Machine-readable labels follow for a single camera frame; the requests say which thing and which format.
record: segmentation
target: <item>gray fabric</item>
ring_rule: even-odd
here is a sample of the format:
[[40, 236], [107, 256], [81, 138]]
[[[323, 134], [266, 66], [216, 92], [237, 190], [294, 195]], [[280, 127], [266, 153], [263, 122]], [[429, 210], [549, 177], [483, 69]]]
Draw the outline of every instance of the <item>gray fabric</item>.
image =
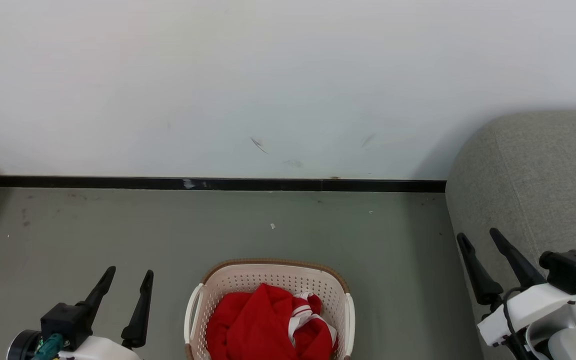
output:
[[[467, 235], [505, 290], [519, 282], [489, 228], [499, 228], [536, 267], [546, 250], [576, 249], [576, 112], [517, 114], [489, 123], [457, 156], [446, 202], [455, 234]], [[475, 319], [481, 319], [487, 306], [469, 292]], [[480, 344], [486, 360], [514, 359], [481, 337]]]

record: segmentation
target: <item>laundry basket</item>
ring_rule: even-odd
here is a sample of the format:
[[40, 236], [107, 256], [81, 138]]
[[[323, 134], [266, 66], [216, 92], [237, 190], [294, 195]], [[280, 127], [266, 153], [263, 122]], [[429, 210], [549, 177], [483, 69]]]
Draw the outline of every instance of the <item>laundry basket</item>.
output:
[[229, 260], [203, 277], [185, 310], [183, 337], [188, 360], [210, 360], [206, 327], [224, 295], [251, 293], [263, 283], [292, 294], [316, 294], [321, 299], [322, 317], [337, 331], [338, 348], [331, 359], [350, 360], [355, 341], [355, 305], [346, 282], [327, 266], [281, 259]]

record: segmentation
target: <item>red cloth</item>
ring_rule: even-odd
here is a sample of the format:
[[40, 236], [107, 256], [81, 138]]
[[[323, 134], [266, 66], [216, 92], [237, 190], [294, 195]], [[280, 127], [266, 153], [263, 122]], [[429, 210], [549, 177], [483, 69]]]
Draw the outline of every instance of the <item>red cloth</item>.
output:
[[[322, 301], [314, 294], [309, 295], [295, 297], [267, 284], [261, 284], [252, 294], [226, 294], [206, 328], [210, 357], [329, 360], [337, 347], [336, 331], [319, 316]], [[291, 342], [292, 331], [295, 346]]]

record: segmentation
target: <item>cable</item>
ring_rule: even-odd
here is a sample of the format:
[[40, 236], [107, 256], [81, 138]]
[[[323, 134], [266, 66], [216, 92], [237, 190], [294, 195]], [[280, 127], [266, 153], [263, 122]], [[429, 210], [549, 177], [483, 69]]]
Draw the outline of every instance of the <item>cable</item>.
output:
[[523, 292], [526, 289], [527, 287], [513, 287], [512, 289], [506, 291], [505, 295], [503, 296], [503, 316], [505, 316], [505, 321], [508, 324], [510, 339], [517, 345], [519, 354], [521, 354], [521, 360], [528, 360], [528, 354], [526, 354], [526, 348], [523, 346], [522, 342], [519, 341], [519, 337], [515, 332], [515, 328], [513, 328], [513, 322], [510, 320], [510, 314], [508, 314], [508, 299], [510, 298], [510, 294], [514, 292]]

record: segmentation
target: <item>gray floor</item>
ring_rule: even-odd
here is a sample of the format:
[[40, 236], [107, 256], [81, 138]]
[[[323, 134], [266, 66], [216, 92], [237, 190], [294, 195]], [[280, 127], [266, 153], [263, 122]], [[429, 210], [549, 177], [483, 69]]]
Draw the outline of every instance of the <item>gray floor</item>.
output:
[[56, 303], [83, 300], [110, 265], [95, 335], [120, 340], [153, 269], [137, 353], [183, 359], [194, 287], [214, 264], [253, 257], [343, 275], [357, 312], [354, 359], [481, 358], [444, 194], [0, 189], [0, 359]]

